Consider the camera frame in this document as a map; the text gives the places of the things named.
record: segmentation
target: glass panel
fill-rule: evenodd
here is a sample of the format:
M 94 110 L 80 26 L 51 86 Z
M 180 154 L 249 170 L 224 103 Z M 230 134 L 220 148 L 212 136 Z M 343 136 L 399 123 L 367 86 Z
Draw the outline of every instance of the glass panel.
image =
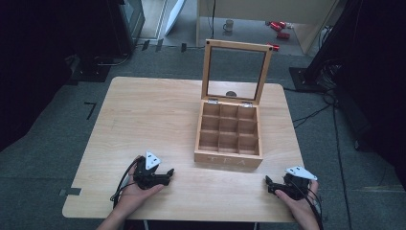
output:
M 254 100 L 265 53 L 212 47 L 208 94 Z M 221 84 L 217 81 L 235 83 Z

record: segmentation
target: red object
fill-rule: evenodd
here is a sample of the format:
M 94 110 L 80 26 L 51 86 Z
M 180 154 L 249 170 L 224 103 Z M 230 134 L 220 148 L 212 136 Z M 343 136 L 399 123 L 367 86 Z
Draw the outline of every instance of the red object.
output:
M 285 22 L 275 22 L 277 23 L 282 29 L 286 28 L 286 23 Z
M 279 51 L 279 45 L 271 44 L 271 43 L 269 43 L 269 42 L 266 42 L 266 44 L 272 46 L 272 50 L 274 50 L 274 51 Z
M 277 34 L 277 38 L 279 38 L 279 39 L 289 39 L 289 37 L 290 37 L 290 34 L 288 34 L 288 33 L 278 33 Z
M 276 32 L 280 32 L 282 30 L 282 27 L 276 22 L 271 22 L 271 24 L 269 24 L 269 26 L 272 29 L 274 29 Z

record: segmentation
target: background table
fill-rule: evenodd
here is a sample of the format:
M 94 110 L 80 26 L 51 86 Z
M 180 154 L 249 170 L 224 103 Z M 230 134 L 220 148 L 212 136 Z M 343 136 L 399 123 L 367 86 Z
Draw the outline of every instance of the background table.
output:
M 307 54 L 314 40 L 334 13 L 339 0 L 218 0 L 214 17 L 295 23 L 295 33 Z M 196 45 L 200 17 L 212 17 L 214 0 L 197 1 Z
M 252 83 L 214 87 L 225 84 L 240 91 Z M 269 175 L 282 183 L 285 168 L 303 164 L 282 87 L 263 88 L 264 159 L 257 169 L 193 161 L 200 96 L 200 80 L 115 78 L 72 184 L 81 194 L 68 195 L 63 215 L 106 218 L 125 169 L 150 150 L 162 160 L 157 173 L 175 168 L 175 174 L 131 219 L 294 221 L 264 181 Z

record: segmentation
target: tabletop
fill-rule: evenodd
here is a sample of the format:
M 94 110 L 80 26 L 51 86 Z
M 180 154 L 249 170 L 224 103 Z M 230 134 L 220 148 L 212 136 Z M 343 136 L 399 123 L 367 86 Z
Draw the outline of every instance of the tabletop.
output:
M 113 79 L 85 149 L 62 213 L 67 218 L 104 219 L 110 197 L 137 155 L 150 151 L 174 169 L 170 184 L 130 219 L 294 221 L 285 205 L 267 193 L 264 177 L 282 183 L 285 169 L 303 159 L 283 89 L 266 83 L 259 102 L 263 161 L 257 168 L 193 161 L 201 80 Z M 247 82 L 217 81 L 243 91 Z

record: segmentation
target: wooden box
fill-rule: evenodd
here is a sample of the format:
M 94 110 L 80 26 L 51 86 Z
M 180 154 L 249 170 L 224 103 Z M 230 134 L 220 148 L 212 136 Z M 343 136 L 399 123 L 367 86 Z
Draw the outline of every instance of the wooden box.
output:
M 195 162 L 259 166 L 262 161 L 259 99 L 271 51 L 269 45 L 206 41 Z M 222 54 L 224 58 L 216 60 L 216 54 Z M 245 70 L 253 69 L 253 65 L 258 66 L 258 72 L 255 76 L 246 76 Z M 244 79 L 238 80 L 251 80 L 257 84 L 235 82 L 232 78 L 223 81 L 221 74 L 214 73 L 214 70 L 223 73 L 227 68 L 240 68 L 232 70 L 233 74 L 242 72 Z

